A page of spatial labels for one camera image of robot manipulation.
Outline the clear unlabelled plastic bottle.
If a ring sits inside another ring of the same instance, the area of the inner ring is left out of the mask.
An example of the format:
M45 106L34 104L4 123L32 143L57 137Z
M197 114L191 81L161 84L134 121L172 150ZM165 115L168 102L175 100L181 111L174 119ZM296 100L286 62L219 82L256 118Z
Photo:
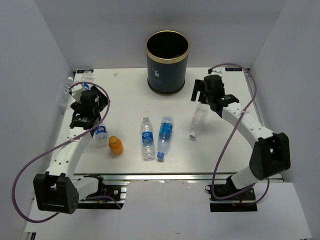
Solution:
M206 104L199 103L193 113L190 129L189 138L195 140L202 131L205 124L206 117L209 111L209 106Z

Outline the blue cap blue label bottle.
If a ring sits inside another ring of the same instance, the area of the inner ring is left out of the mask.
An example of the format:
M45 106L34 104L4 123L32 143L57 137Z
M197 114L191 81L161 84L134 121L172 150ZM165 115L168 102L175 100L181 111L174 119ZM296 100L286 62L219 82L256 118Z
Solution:
M164 116L162 118L157 143L157 158L160 160L165 158L165 155L169 150L173 126L174 119L171 116Z

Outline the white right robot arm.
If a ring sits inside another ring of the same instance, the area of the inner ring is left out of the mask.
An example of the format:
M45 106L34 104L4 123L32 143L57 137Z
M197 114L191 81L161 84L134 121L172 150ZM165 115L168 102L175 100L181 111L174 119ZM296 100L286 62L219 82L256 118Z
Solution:
M290 169L289 137L260 124L238 98L226 94L219 75L195 80L191 101L209 105L213 112L233 126L232 133L239 132L252 148L248 166L226 179L225 195L215 193L214 188L210 188L215 200L236 200L257 182Z

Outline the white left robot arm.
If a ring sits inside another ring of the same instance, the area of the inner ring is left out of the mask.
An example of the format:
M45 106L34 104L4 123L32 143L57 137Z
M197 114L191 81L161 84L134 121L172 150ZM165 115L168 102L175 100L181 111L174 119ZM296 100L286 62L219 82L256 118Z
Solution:
M81 200L105 196L106 187L97 175L73 179L84 149L90 143L104 117L101 112L109 108L110 99L97 85L89 89L72 90L74 102L66 145L62 146L45 173L33 179L37 207L41 211L73 214Z

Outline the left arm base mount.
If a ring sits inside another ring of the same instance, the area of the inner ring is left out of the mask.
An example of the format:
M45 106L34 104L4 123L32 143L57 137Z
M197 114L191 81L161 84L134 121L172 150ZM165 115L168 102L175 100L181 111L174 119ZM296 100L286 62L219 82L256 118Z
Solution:
M120 210L125 203L127 183L87 174L72 181L79 193L78 209Z

